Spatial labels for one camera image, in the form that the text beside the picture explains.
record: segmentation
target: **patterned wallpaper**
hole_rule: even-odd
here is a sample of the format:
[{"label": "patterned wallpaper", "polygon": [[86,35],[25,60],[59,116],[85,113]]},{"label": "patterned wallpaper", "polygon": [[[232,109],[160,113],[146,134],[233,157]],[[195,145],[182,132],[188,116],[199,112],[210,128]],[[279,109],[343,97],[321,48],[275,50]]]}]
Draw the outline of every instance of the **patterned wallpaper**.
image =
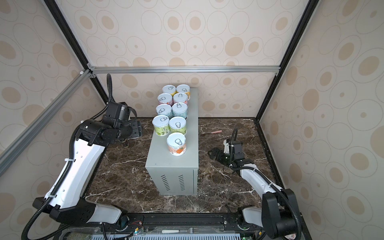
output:
[{"label": "patterned wallpaper", "polygon": [[384,1],[326,0],[261,124],[314,240],[383,239]]},{"label": "patterned wallpaper", "polygon": [[[87,80],[0,177],[0,239],[19,240],[36,209],[32,202],[54,184],[68,157],[70,136],[81,120],[105,104]],[[48,214],[41,214],[29,237],[42,237],[58,228]]]},{"label": "patterned wallpaper", "polygon": [[[113,97],[133,107],[139,117],[156,116],[157,96],[168,84],[199,90],[199,117],[254,117],[274,73],[112,74]],[[106,85],[106,74],[99,79]]]},{"label": "patterned wallpaper", "polygon": [[57,0],[94,66],[279,65],[307,0]]},{"label": "patterned wallpaper", "polygon": [[0,154],[82,67],[37,0],[0,1]]}]

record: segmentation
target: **cable tie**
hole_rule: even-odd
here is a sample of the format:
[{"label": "cable tie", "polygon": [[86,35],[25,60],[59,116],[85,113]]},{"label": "cable tie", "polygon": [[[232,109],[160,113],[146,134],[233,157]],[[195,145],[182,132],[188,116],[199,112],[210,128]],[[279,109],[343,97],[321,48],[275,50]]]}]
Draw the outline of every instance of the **cable tie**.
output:
[{"label": "cable tie", "polygon": [[48,197],[51,197],[51,198],[55,198],[57,196],[57,194],[55,195],[51,195],[51,193],[48,194]]}]

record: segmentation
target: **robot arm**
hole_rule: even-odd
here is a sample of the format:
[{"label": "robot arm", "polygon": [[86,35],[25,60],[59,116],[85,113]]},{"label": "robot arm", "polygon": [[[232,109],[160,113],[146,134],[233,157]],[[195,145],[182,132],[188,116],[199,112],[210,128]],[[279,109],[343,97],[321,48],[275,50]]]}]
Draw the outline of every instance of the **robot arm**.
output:
[{"label": "robot arm", "polygon": [[[38,211],[25,226],[22,240],[30,240],[28,231],[41,212],[49,214],[57,222],[66,224],[40,238],[41,240],[54,236],[68,226],[83,227],[90,222],[110,223],[115,229],[123,229],[127,225],[125,210],[90,202],[83,195],[85,186],[91,180],[90,176],[108,145],[121,142],[127,147],[127,139],[142,136],[136,111],[124,102],[114,101],[110,74],[107,75],[107,86],[107,106],[91,119],[82,121],[75,129],[70,140],[70,157],[65,159],[66,164],[49,192],[33,202],[33,207]],[[100,121],[95,120],[104,112]],[[131,112],[135,115],[134,119],[129,118]]]},{"label": "robot arm", "polygon": [[255,224],[264,228],[267,235],[274,239],[286,237],[300,239],[302,221],[296,196],[290,189],[273,183],[257,166],[244,158],[242,142],[236,141],[237,129],[233,131],[232,138],[224,141],[224,151],[215,147],[208,152],[212,160],[230,167],[239,176],[245,179],[262,199],[262,208],[245,207],[242,209],[238,225],[247,228]]}]

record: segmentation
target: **ventilation grille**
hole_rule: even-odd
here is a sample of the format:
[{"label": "ventilation grille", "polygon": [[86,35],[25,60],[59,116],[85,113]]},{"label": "ventilation grille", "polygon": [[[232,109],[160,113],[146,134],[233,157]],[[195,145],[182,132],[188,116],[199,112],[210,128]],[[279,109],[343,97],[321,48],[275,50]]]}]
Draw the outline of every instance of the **ventilation grille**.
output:
[{"label": "ventilation grille", "polygon": [[163,183],[164,183],[164,186],[166,187],[166,190],[169,191],[170,187],[169,187],[169,184],[168,184],[167,177],[165,175],[163,175],[163,176],[161,176],[161,179],[163,180]]},{"label": "ventilation grille", "polygon": [[[126,237],[128,234],[110,234],[109,240]],[[104,240],[102,234],[92,235],[91,240]],[[147,234],[130,237],[129,240],[241,240],[238,233],[209,233],[209,234]]]},{"label": "ventilation grille", "polygon": [[183,177],[183,175],[179,176],[179,183],[180,183],[180,189],[182,191],[184,191],[185,190],[185,185],[184,185],[184,177]]}]

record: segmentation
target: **pull tab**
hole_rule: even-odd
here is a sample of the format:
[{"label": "pull tab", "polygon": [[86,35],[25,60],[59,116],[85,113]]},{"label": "pull tab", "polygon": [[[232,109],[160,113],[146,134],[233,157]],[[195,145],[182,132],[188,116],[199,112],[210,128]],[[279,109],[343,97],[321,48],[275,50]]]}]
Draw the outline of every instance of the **pull tab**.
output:
[{"label": "pull tab", "polygon": [[179,146],[181,146],[183,144],[183,142],[180,139],[176,139],[175,143],[178,144]]}]

